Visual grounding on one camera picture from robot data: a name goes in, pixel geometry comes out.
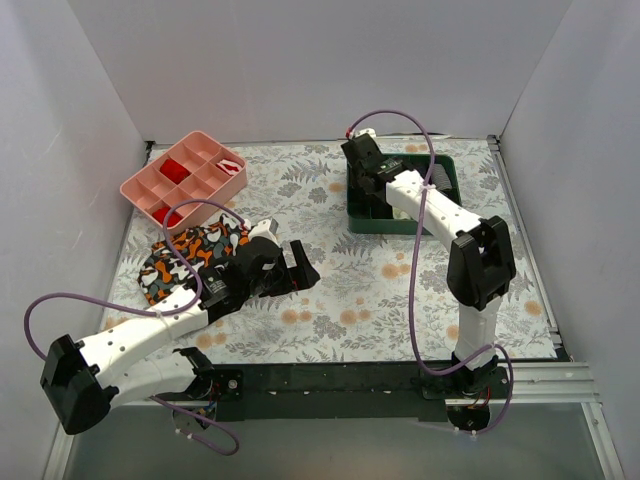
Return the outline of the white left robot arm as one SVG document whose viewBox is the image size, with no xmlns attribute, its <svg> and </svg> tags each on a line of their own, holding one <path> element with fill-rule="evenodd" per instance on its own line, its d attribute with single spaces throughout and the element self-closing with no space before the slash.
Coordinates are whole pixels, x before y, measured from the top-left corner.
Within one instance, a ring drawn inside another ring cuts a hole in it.
<svg viewBox="0 0 640 480">
<path fill-rule="evenodd" d="M 258 237 L 199 270 L 162 301 L 170 313 L 147 310 L 101 333 L 73 340 L 64 335 L 49 347 L 40 384 L 65 432 L 75 435 L 102 421 L 114 408 L 158 394 L 200 400 L 220 388 L 220 377 L 195 347 L 160 360 L 151 354 L 188 333 L 241 309 L 254 297 L 312 288 L 320 279 L 302 243 L 294 241 L 294 266 L 283 250 Z"/>
</svg>

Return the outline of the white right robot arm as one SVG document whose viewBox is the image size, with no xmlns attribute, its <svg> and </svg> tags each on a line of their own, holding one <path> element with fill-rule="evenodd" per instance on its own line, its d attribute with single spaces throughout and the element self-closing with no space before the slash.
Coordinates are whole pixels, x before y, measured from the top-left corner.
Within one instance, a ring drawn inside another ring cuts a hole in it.
<svg viewBox="0 0 640 480">
<path fill-rule="evenodd" d="M 385 155 L 366 131 L 349 135 L 341 148 L 357 199 L 385 215 L 405 213 L 448 252 L 446 283 L 459 303 L 458 339 L 451 367 L 431 374 L 447 378 L 448 387 L 464 397 L 479 395 L 497 369 L 498 311 L 516 275 L 507 223 L 460 206 L 435 155 Z"/>
</svg>

